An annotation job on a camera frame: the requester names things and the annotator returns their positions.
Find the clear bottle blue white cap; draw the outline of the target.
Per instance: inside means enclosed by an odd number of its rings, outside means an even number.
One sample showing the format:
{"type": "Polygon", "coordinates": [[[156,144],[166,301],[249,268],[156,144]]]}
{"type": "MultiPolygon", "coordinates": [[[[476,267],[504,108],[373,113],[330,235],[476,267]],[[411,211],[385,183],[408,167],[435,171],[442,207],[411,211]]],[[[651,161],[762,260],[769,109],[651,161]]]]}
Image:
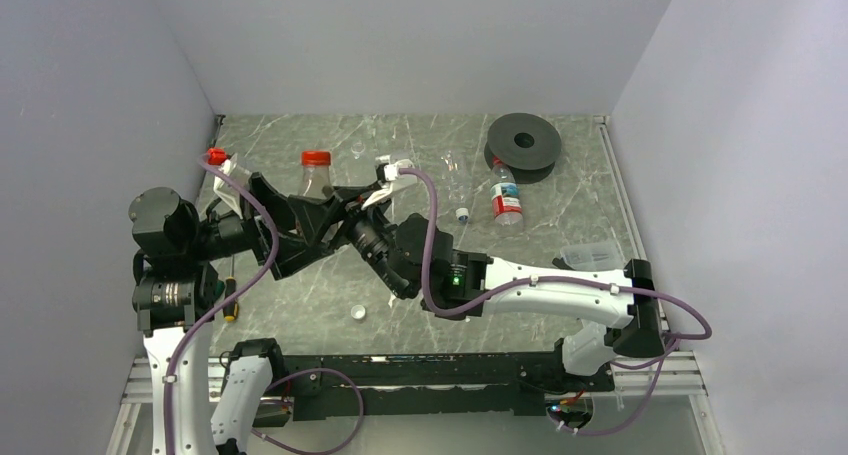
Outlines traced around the clear bottle blue white cap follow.
{"type": "Polygon", "coordinates": [[[446,150],[441,156],[448,203],[459,224],[470,222],[471,171],[461,151],[446,150]]]}

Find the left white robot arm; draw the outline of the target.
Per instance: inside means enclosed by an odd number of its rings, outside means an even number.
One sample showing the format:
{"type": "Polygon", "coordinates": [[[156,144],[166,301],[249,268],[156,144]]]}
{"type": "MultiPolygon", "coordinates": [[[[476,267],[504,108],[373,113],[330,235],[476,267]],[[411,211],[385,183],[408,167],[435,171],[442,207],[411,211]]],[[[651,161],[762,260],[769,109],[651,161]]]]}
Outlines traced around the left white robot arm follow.
{"type": "Polygon", "coordinates": [[[238,289],[214,262],[252,252],[276,279],[329,254],[318,239],[331,204],[285,196],[259,174],[236,188],[238,209],[201,217],[175,190],[156,187],[130,204],[132,296],[152,375],[156,454],[242,454],[264,395],[279,392],[288,369],[272,338],[239,342],[229,353],[217,404],[209,399],[211,323],[238,289]]]}

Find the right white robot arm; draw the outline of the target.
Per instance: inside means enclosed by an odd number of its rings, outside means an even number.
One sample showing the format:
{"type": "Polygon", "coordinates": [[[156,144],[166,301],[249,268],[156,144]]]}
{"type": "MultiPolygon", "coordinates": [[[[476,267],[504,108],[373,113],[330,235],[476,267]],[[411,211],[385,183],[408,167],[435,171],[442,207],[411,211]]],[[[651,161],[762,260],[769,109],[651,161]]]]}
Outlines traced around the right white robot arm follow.
{"type": "Polygon", "coordinates": [[[328,252],[350,244],[401,299],[423,298],[435,316],[461,320],[501,313],[573,317],[582,327],[551,363],[557,386],[574,390],[618,357],[653,359],[667,349],[659,308],[640,286],[632,260],[623,269],[579,272],[510,262],[458,250],[436,217],[410,215],[392,225],[384,215],[386,189],[334,187],[324,200],[289,198],[310,248],[328,252]]]}

